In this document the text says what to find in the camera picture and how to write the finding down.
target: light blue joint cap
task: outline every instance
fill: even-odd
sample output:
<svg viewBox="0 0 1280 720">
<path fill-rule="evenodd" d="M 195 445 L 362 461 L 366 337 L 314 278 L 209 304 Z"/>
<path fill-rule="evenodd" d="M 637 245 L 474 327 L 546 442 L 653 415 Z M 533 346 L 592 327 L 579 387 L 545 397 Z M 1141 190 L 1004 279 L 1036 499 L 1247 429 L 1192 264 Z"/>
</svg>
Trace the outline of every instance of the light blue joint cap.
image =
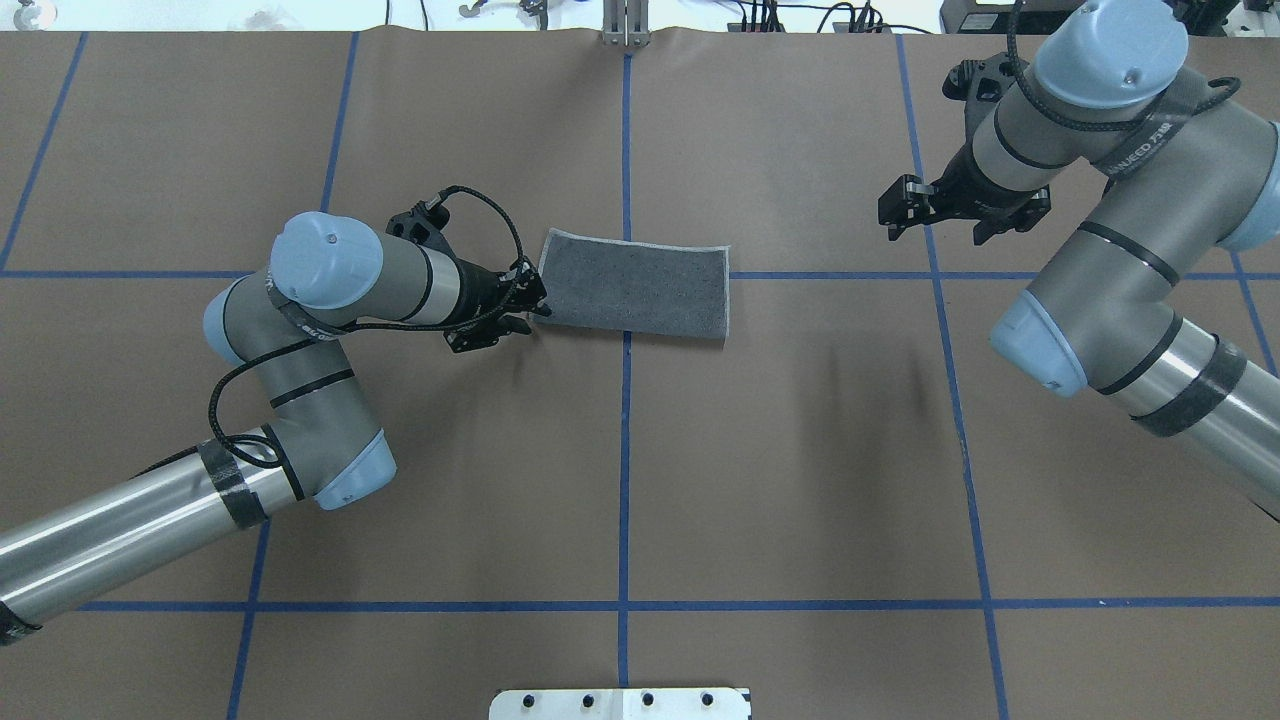
<svg viewBox="0 0 1280 720">
<path fill-rule="evenodd" d="M 1161 0 L 1089 0 L 1036 54 L 1036 79 L 1071 105 L 1151 100 L 1187 60 L 1187 27 Z"/>
<path fill-rule="evenodd" d="M 1036 296 L 1023 291 L 991 332 L 991 346 L 1036 382 L 1062 397 L 1088 384 L 1080 359 Z"/>
<path fill-rule="evenodd" d="M 378 430 L 351 465 L 315 495 L 315 500 L 325 510 L 337 510 L 381 489 L 394 477 L 396 459 L 387 445 L 387 433 Z"/>
<path fill-rule="evenodd" d="M 285 297 L 315 310 L 360 300 L 383 272 L 383 243 L 365 223 L 302 213 L 271 246 L 271 279 Z"/>
<path fill-rule="evenodd" d="M 1280 123 L 1272 124 L 1276 128 L 1276 159 L 1271 163 L 1271 174 L 1244 222 L 1217 243 L 1226 250 L 1244 252 L 1280 236 Z"/>
<path fill-rule="evenodd" d="M 219 355 L 223 360 L 227 360 L 232 365 L 239 366 L 244 364 L 244 359 L 236 355 L 236 350 L 232 348 L 232 341 L 227 340 L 227 325 L 223 324 L 223 318 L 227 315 L 227 297 L 232 293 L 232 288 L 239 284 L 239 281 L 233 282 L 227 286 L 227 290 L 218 293 L 209 306 L 205 307 L 205 342 L 209 347 L 214 348 L 214 352 Z"/>
</svg>

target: black tape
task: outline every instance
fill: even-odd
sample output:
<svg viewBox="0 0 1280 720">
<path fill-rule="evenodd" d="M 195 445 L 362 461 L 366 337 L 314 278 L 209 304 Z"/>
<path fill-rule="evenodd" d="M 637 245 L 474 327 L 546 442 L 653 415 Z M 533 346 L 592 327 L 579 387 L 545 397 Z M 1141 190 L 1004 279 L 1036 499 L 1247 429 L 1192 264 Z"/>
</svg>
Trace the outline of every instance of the black tape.
<svg viewBox="0 0 1280 720">
<path fill-rule="evenodd" d="M 271 306 L 284 315 L 285 320 L 293 323 L 296 328 L 307 333 L 311 340 L 328 342 L 347 334 L 347 331 L 316 319 L 301 305 L 285 297 L 285 295 L 275 287 L 275 281 L 271 279 L 270 272 L 266 273 L 266 297 L 271 301 Z"/>
<path fill-rule="evenodd" d="M 271 407 L 279 407 L 279 406 L 284 405 L 285 402 L 292 402 L 292 401 L 302 397 L 303 395 L 310 395 L 310 393 L 312 393 L 312 392 L 315 392 L 317 389 L 323 389 L 323 388 L 329 387 L 333 383 L 340 383 L 342 380 L 346 380 L 346 379 L 349 379 L 349 378 L 355 378 L 355 377 L 356 377 L 356 373 L 351 368 L 347 368 L 346 370 L 338 370 L 337 373 L 332 373 L 329 375 L 325 375 L 325 377 L 320 378 L 319 380 L 312 380 L 312 382 L 310 382 L 310 383 L 307 383 L 305 386 L 298 386 L 298 387 L 291 389 L 289 392 L 285 392 L 283 395 L 278 395 L 278 396 L 273 397 L 271 398 Z"/>
<path fill-rule="evenodd" d="M 1138 129 L 1121 140 L 1111 152 L 1096 160 L 1093 167 L 1114 179 L 1137 173 L 1192 119 L 1196 105 L 1203 96 L 1204 85 L 1196 76 L 1178 73 Z"/>
<path fill-rule="evenodd" d="M 284 477 L 289 480 L 289 487 L 293 489 L 293 500 L 302 502 L 306 500 L 307 493 L 303 492 L 302 482 L 298 480 L 298 474 L 293 470 L 293 462 L 289 462 L 289 456 L 284 454 L 284 446 L 280 445 L 280 437 L 275 434 L 271 425 L 262 425 L 262 434 L 266 436 L 266 439 L 271 441 L 271 445 L 275 446 L 275 451 L 279 452 L 279 457 L 276 457 L 276 460 L 280 461 Z"/>
<path fill-rule="evenodd" d="M 1178 331 L 1180 329 L 1183 329 L 1183 316 L 1179 315 L 1178 313 L 1174 313 L 1174 322 L 1169 323 L 1169 329 L 1165 331 L 1164 337 L 1161 337 L 1160 342 L 1156 343 L 1156 347 L 1152 347 L 1151 352 L 1148 352 L 1147 356 L 1142 359 L 1142 363 L 1134 365 L 1133 370 L 1125 373 L 1125 375 L 1119 380 L 1100 389 L 1098 393 L 1115 395 L 1121 389 L 1132 386 L 1134 380 L 1146 374 L 1146 372 L 1149 370 L 1151 366 L 1156 364 L 1156 360 L 1160 360 L 1160 356 L 1164 355 L 1166 350 L 1169 350 L 1169 346 L 1174 343 L 1174 338 L 1178 337 Z"/>
<path fill-rule="evenodd" d="M 1156 437 L 1172 437 L 1203 420 L 1231 395 L 1249 361 L 1240 348 L 1213 336 L 1217 346 L 1192 384 L 1155 413 L 1134 418 Z"/>
<path fill-rule="evenodd" d="M 1138 241 L 1133 240 L 1132 237 L 1121 232 L 1114 231 L 1106 225 L 1100 225 L 1098 223 L 1093 223 L 1089 220 L 1080 223 L 1079 229 L 1088 233 L 1093 233 L 1101 237 L 1102 240 L 1110 242 L 1111 245 L 1115 245 L 1116 247 L 1124 250 L 1129 255 L 1133 255 L 1138 260 L 1142 260 L 1144 265 L 1160 273 L 1160 275 L 1165 278 L 1165 281 L 1169 283 L 1170 287 L 1178 284 L 1179 281 L 1183 279 L 1183 277 L 1178 274 L 1178 270 L 1175 270 L 1172 265 L 1166 263 L 1164 258 L 1156 255 L 1151 250 L 1147 250 Z"/>
<path fill-rule="evenodd" d="M 18 618 L 8 605 L 0 602 L 0 646 L 13 644 L 40 628 L 41 625 L 32 625 Z"/>
<path fill-rule="evenodd" d="M 1000 129 L 1000 113 L 998 111 L 996 113 L 996 117 L 992 118 L 992 127 L 995 127 L 995 129 L 996 129 L 996 140 L 1000 141 L 1000 146 L 1005 149 L 1005 152 L 1009 152 L 1009 155 L 1014 160 L 1018 160 L 1019 163 L 1024 164 L 1024 165 L 1029 165 L 1032 168 L 1038 168 L 1041 170 L 1060 170 L 1060 169 L 1062 169 L 1062 168 L 1065 168 L 1065 167 L 1068 167 L 1070 164 L 1070 163 L 1061 163 L 1061 164 L 1057 164 L 1057 165 L 1050 165 L 1047 163 L 1041 163 L 1038 160 L 1032 160 L 1027 155 L 1023 155 L 1021 152 L 1019 152 L 1016 149 L 1014 149 L 1012 145 L 1009 143 L 1009 140 L 1005 138 L 1005 132 Z"/>
<path fill-rule="evenodd" d="M 247 530 L 266 521 L 266 511 L 262 510 L 257 493 L 244 483 L 234 455 L 211 439 L 200 446 L 200 459 L 237 528 Z"/>
</svg>

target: blue tape line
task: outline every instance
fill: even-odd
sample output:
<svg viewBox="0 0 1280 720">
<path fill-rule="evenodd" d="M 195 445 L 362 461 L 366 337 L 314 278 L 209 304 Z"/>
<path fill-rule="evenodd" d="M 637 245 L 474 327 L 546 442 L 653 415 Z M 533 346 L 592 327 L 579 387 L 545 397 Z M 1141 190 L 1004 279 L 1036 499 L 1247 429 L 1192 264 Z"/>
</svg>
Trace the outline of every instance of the blue tape line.
<svg viewBox="0 0 1280 720">
<path fill-rule="evenodd" d="M 1060 597 L 993 600 L 996 610 L 1107 610 L 1125 607 L 1280 607 L 1280 597 Z"/>
<path fill-rule="evenodd" d="M 637 600 L 632 612 L 882 612 L 982 610 L 980 600 Z"/>
<path fill-rule="evenodd" d="M 351 33 L 351 46 L 347 49 L 347 73 L 342 78 L 342 97 L 338 100 L 338 119 L 333 123 L 333 143 L 329 146 L 329 167 L 324 173 L 324 192 L 320 195 L 320 211 L 329 211 L 329 199 L 333 196 L 333 176 L 338 170 L 338 151 L 342 149 L 342 126 L 347 122 L 347 99 L 351 97 L 351 77 L 356 73 L 356 49 L 360 46 L 360 33 Z"/>
<path fill-rule="evenodd" d="M 631 54 L 622 56 L 622 240 L 631 242 Z M 622 413 L 618 448 L 618 687 L 630 682 L 631 597 L 631 332 L 622 333 Z"/>
<path fill-rule="evenodd" d="M 486 614 L 486 612 L 617 612 L 612 600 L 511 600 L 511 601 L 303 601 L 259 602 L 262 612 L 389 612 L 389 614 Z"/>
<path fill-rule="evenodd" d="M 67 76 L 63 77 L 63 87 L 58 91 L 58 101 L 54 102 L 54 111 L 49 115 L 49 124 L 45 126 L 45 135 L 40 138 L 40 147 L 36 149 L 36 159 L 31 163 L 31 172 L 27 173 L 27 184 L 22 186 L 22 196 L 18 199 L 18 208 L 13 213 L 13 222 L 9 223 L 9 233 L 4 238 L 4 247 L 0 247 L 0 270 L 9 261 L 13 252 L 13 243 L 18 240 L 18 228 L 22 227 L 22 215 L 27 211 L 27 201 L 31 200 L 31 191 L 36 188 L 36 178 L 40 176 L 40 167 L 45 164 L 45 152 L 49 151 L 49 141 L 54 137 L 54 128 L 58 127 L 58 117 L 63 114 L 63 105 L 67 104 L 67 94 L 70 92 L 72 81 L 76 78 L 76 68 L 84 55 L 84 45 L 88 42 L 88 33 L 82 32 L 79 42 L 76 44 L 76 53 L 72 54 L 72 63 L 67 67 Z"/>
<path fill-rule="evenodd" d="M 1275 375 L 1275 356 L 1271 355 L 1271 343 L 1267 341 L 1267 331 L 1262 327 L 1262 318 L 1258 315 L 1258 306 L 1253 302 L 1253 291 L 1249 290 L 1249 279 L 1244 273 L 1244 263 L 1240 261 L 1239 252 L 1231 252 L 1231 264 L 1235 266 L 1235 278 L 1240 282 L 1240 295 L 1244 296 L 1244 306 L 1249 309 L 1249 320 L 1253 323 L 1253 332 L 1258 336 L 1258 345 L 1262 347 L 1262 359 L 1266 361 L 1267 372 Z"/>
<path fill-rule="evenodd" d="M 628 667 L 628 638 L 631 635 L 630 615 L 626 610 L 618 610 L 618 687 L 631 687 L 631 670 Z"/>
<path fill-rule="evenodd" d="M 1039 273 L 1018 270 L 737 270 L 731 281 L 1032 281 Z"/>
<path fill-rule="evenodd" d="M 1234 281 L 1238 275 L 1235 273 L 1187 273 L 1183 275 L 1185 281 Z"/>
<path fill-rule="evenodd" d="M 227 279 L 243 278 L 253 270 L 0 270 L 13 279 Z"/>
<path fill-rule="evenodd" d="M 502 614 L 502 612 L 906 612 L 929 610 L 1123 610 L 1126 607 L 1280 607 L 1280 596 L 1029 597 L 923 600 L 517 600 L 517 601 L 278 601 L 261 614 Z M 247 602 L 100 600 L 77 612 L 244 612 Z"/>
<path fill-rule="evenodd" d="M 915 173 L 924 177 L 924 161 L 920 158 L 920 141 L 915 128 L 915 108 L 911 105 L 911 81 L 908 73 L 906 46 L 902 36 L 895 35 L 897 44 L 897 67 L 902 78 L 902 102 L 906 109 L 906 128 L 911 140 L 911 159 Z M 942 356 L 947 366 L 947 384 L 951 389 L 951 415 L 960 439 L 960 457 L 964 464 L 965 496 L 969 503 L 969 530 L 973 536 L 974 562 L 978 566 L 978 589 L 982 593 L 983 619 L 987 625 L 987 652 L 991 656 L 991 675 L 996 688 L 996 710 L 1001 720 L 1009 720 L 1009 698 L 1005 693 L 1004 662 L 1000 657 L 1000 639 L 996 634 L 996 612 L 991 605 L 991 579 L 987 575 L 987 553 L 982 542 L 982 520 L 978 515 L 978 493 L 973 484 L 973 461 L 969 457 L 969 436 L 965 432 L 964 407 L 960 404 L 960 382 L 956 378 L 955 355 L 951 348 L 951 328 L 947 320 L 946 297 L 942 293 L 942 273 L 938 264 L 937 245 L 933 241 L 933 228 L 924 225 L 924 245 L 929 254 L 929 272 L 933 274 L 933 304 L 938 314 L 938 329 L 942 334 Z"/>
<path fill-rule="evenodd" d="M 241 644 L 236 652 L 236 671 L 232 675 L 230 698 L 227 701 L 227 720 L 239 714 L 239 696 L 244 688 L 244 670 L 248 666 L 248 646 L 253 642 L 253 616 L 257 593 L 262 587 L 262 566 L 266 565 L 266 543 L 271 538 L 271 521 L 262 523 L 257 532 L 257 550 L 253 552 L 253 571 L 248 580 L 248 601 L 244 603 L 244 623 L 241 626 Z"/>
</svg>

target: metal bracket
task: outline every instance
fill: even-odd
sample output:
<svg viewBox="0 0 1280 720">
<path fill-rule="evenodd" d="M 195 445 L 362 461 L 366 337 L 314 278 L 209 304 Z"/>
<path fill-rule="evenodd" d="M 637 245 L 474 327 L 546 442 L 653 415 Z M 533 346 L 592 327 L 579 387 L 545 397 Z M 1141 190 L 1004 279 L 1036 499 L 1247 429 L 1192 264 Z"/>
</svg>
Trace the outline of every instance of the metal bracket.
<svg viewBox="0 0 1280 720">
<path fill-rule="evenodd" d="M 746 688 L 504 691 L 489 720 L 750 720 Z"/>
<path fill-rule="evenodd" d="M 604 27 L 600 33 L 605 45 L 649 45 L 649 0 L 604 0 Z"/>
</svg>

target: wire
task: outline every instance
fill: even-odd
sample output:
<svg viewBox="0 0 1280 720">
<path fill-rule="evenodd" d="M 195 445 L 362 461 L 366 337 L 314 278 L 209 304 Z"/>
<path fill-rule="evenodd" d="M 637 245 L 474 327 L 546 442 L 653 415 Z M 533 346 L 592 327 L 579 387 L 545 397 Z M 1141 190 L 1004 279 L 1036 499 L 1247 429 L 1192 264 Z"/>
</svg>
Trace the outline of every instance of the wire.
<svg viewBox="0 0 1280 720">
<path fill-rule="evenodd" d="M 178 452 L 174 452 L 169 457 L 165 457 L 164 460 L 160 460 L 159 462 L 148 466 L 146 470 L 142 470 L 137 475 L 133 475 L 133 478 L 140 478 L 142 475 L 146 475 L 151 470 L 159 470 L 160 468 L 164 468 L 165 465 L 168 465 L 170 462 L 177 462 L 178 460 L 182 460 L 183 457 L 186 457 L 188 455 L 192 455 L 193 452 L 196 452 L 196 446 L 191 446 L 187 450 L 179 450 Z"/>
<path fill-rule="evenodd" d="M 858 19 L 849 24 L 847 32 L 870 32 L 867 26 L 884 22 L 884 15 L 872 6 L 872 0 L 867 0 L 858 13 Z"/>
<path fill-rule="evenodd" d="M 511 215 L 508 215 L 507 211 L 503 210 L 500 205 L 498 205 L 497 202 L 494 202 L 493 199 L 490 199 L 488 195 L 480 192 L 479 190 L 474 190 L 471 187 L 467 187 L 467 186 L 451 184 L 449 187 L 447 187 L 447 188 L 442 190 L 440 192 L 438 192 L 434 201 L 435 201 L 435 204 L 444 202 L 444 200 L 447 197 L 449 197 L 451 195 L 457 195 L 460 192 L 463 193 L 463 195 L 470 195 L 470 196 L 480 200 L 481 202 L 484 202 L 489 208 L 493 208 L 498 213 L 498 215 L 502 217 L 503 222 L 507 224 L 507 229 L 511 232 L 511 240 L 512 240 L 512 242 L 516 246 L 516 261 L 511 265 L 511 268 L 515 270 L 516 268 L 521 268 L 521 266 L 532 266 L 532 261 L 529 259 L 527 255 L 525 255 L 525 247 L 524 247 L 524 243 L 520 241 L 520 231 L 516 228 L 515 220 L 512 220 Z M 348 333 L 353 333 L 353 332 L 357 332 L 357 331 L 399 331 L 399 332 L 454 332 L 454 331 L 462 331 L 462 329 L 471 328 L 471 327 L 474 327 L 474 325 L 476 325 L 479 323 L 483 323 L 485 320 L 489 320 L 492 318 L 495 318 L 495 316 L 502 315 L 503 313 L 506 313 L 507 304 L 515 296 L 517 286 L 518 286 L 518 283 L 512 282 L 507 287 L 507 292 L 503 293 L 502 299 L 498 300 L 498 302 L 494 304 L 493 307 L 490 307 L 489 310 L 485 310 L 484 313 L 481 313 L 481 314 L 479 314 L 479 315 L 476 315 L 476 316 L 474 316 L 474 318 L 471 318 L 468 320 L 462 320 L 462 322 L 458 322 L 458 323 L 440 324 L 440 325 L 407 325 L 407 324 L 403 324 L 403 323 L 349 323 L 347 325 L 343 325 L 342 329 L 347 331 Z M 261 365 L 264 363 L 270 363 L 271 360 L 275 360 L 276 357 L 284 357 L 285 355 L 289 355 L 292 352 L 297 352 L 297 351 L 303 350 L 306 347 L 311 347 L 312 345 L 317 345 L 319 342 L 320 341 L 316 341 L 314 338 L 306 338 L 306 340 L 301 340 L 298 342 L 294 342 L 293 345 L 287 345 L 284 347 L 279 347 L 279 348 L 273 350 L 270 352 L 264 352 L 262 355 L 259 355 L 257 357 L 253 357 L 252 360 L 248 360 L 243 365 L 233 368 L 229 373 L 227 373 L 225 375 L 221 377 L 221 379 L 218 380 L 218 383 L 214 386 L 214 391 L 209 396 L 209 428 L 214 432 L 214 438 L 218 441 L 219 445 L 221 445 L 224 448 L 227 448 L 227 451 L 230 452 L 232 455 L 234 455 L 236 457 L 238 457 L 238 459 L 243 460 L 244 462 L 248 462 L 250 465 L 253 465 L 256 468 L 273 469 L 273 468 L 280 468 L 280 466 L 284 465 L 284 448 L 282 448 L 279 446 L 279 443 L 276 443 L 275 441 L 265 438 L 265 437 L 261 437 L 261 436 L 251 436 L 251 434 L 228 436 L 223 430 L 221 423 L 219 423 L 219 420 L 218 420 L 218 406 L 221 402 L 223 391 L 225 391 L 227 386 L 230 384 L 230 382 L 234 380 L 236 378 L 243 375 L 244 373 L 252 370 L 253 368 L 257 368 L 259 365 Z M 260 460 L 260 459 L 253 457 L 252 455 L 244 452 L 239 447 L 237 447 L 237 443 L 252 443 L 252 445 L 259 445 L 259 446 L 266 447 L 268 450 L 271 451 L 271 454 L 273 454 L 274 457 L 271 460 Z M 182 459 L 183 456 L 186 456 L 189 452 L 195 452 L 195 448 L 191 448 L 188 451 L 183 451 L 182 454 L 177 454 L 177 455 L 173 455 L 170 457 L 166 457 L 165 460 L 161 460 L 160 462 L 152 465 L 151 468 L 147 468 L 146 470 L 143 470 L 142 473 L 138 473 L 138 474 L 141 475 L 143 473 L 150 473 L 151 470 L 155 470 L 156 468 L 160 468 L 163 465 L 169 464 L 169 462 L 173 462 L 174 460 Z"/>
<path fill-rule="evenodd" d="M 836 10 L 838 10 L 841 8 L 849 8 L 849 26 L 852 27 L 852 24 L 854 24 L 854 13 L 856 13 L 856 10 L 854 9 L 854 4 L 852 3 L 836 3 L 831 8 L 827 8 L 826 13 L 823 13 L 822 22 L 818 23 L 818 29 L 814 31 L 814 32 L 822 32 L 822 28 L 827 27 L 827 18 L 829 18 L 832 13 L 835 13 Z"/>
<path fill-rule="evenodd" d="M 1030 102 L 1032 108 L 1036 108 L 1041 115 L 1044 115 L 1051 122 L 1057 123 L 1068 129 L 1074 129 L 1079 132 L 1133 132 L 1143 126 L 1151 114 L 1156 110 L 1160 104 L 1160 99 L 1164 94 L 1157 95 L 1142 114 L 1132 120 L 1110 122 L 1110 123 L 1088 123 L 1084 120 L 1074 120 L 1062 115 L 1061 113 L 1053 110 L 1036 94 L 1032 88 L 1030 82 L 1027 79 L 1027 73 L 1023 72 L 1021 59 L 1018 56 L 1018 18 L 1023 12 L 1023 4 L 1027 0 L 1014 0 L 1014 6 L 1009 12 L 1009 29 L 1005 32 L 1005 42 L 1009 47 L 1009 58 L 1012 61 L 1014 81 L 1018 83 L 1018 88 L 1023 91 L 1027 101 Z M 1220 77 L 1211 79 L 1208 86 L 1212 88 L 1225 87 L 1226 90 L 1215 94 L 1213 97 L 1204 100 L 1192 110 L 1192 115 L 1199 115 L 1207 110 L 1217 108 L 1222 102 L 1226 102 L 1236 91 L 1240 90 L 1240 78 L 1238 77 Z"/>
<path fill-rule="evenodd" d="M 892 29 L 892 28 L 914 29 L 915 32 L 919 32 L 919 33 L 923 33 L 923 35 L 934 35 L 933 31 L 924 29 L 923 27 L 905 26 L 905 24 L 901 24 L 901 23 L 881 23 L 881 24 L 876 24 L 876 26 L 869 26 L 863 32 L 879 32 L 882 29 Z"/>
</svg>

